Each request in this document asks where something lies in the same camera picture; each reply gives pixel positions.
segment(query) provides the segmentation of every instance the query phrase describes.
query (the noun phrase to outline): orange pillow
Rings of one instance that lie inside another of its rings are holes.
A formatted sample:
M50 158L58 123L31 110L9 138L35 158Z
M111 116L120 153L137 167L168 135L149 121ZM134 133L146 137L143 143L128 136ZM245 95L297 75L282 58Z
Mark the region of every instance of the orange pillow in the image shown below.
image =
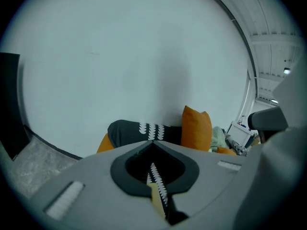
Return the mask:
M229 148L221 148L218 147L217 148L217 153L224 153L224 154L229 154L229 155L236 155L236 153L232 150L230 150Z
M181 146L208 151L211 139L212 125L209 115L185 106L182 114Z
M97 153L103 152L103 151L108 151L114 149L114 147L112 146L112 143L109 139L109 137L107 136L107 133L105 135L105 137L102 139L100 146L98 148Z

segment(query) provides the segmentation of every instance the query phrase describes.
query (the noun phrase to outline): black fabric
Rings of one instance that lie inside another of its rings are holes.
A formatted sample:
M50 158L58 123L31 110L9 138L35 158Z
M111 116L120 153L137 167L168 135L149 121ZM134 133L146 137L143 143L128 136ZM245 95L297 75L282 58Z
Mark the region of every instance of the black fabric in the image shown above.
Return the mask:
M163 140L173 144L181 143L181 127L142 124L118 120L107 129L114 148L145 140Z

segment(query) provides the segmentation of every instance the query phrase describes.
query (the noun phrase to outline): ceiling light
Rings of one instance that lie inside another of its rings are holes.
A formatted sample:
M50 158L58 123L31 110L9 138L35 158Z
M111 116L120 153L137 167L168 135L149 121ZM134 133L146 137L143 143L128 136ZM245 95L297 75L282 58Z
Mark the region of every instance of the ceiling light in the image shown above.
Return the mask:
M290 73L290 68L285 68L285 69L283 70L283 72L284 72L284 74L289 74L289 73Z

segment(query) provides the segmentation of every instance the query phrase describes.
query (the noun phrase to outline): ceiling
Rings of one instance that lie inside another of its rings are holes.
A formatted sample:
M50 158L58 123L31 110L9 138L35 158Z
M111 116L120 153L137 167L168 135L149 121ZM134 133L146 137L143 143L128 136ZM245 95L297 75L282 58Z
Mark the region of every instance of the ceiling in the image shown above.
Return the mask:
M257 96L273 99L272 91L302 57L303 34L280 0L221 0L239 23L254 60Z

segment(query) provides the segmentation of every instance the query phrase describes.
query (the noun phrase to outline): floor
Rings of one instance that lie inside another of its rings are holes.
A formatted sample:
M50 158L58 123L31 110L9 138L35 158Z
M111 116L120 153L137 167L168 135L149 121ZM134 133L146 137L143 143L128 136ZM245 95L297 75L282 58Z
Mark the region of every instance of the floor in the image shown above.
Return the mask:
M12 161L0 142L1 169L12 181L14 189L26 198L31 198L46 181L76 162L34 136Z

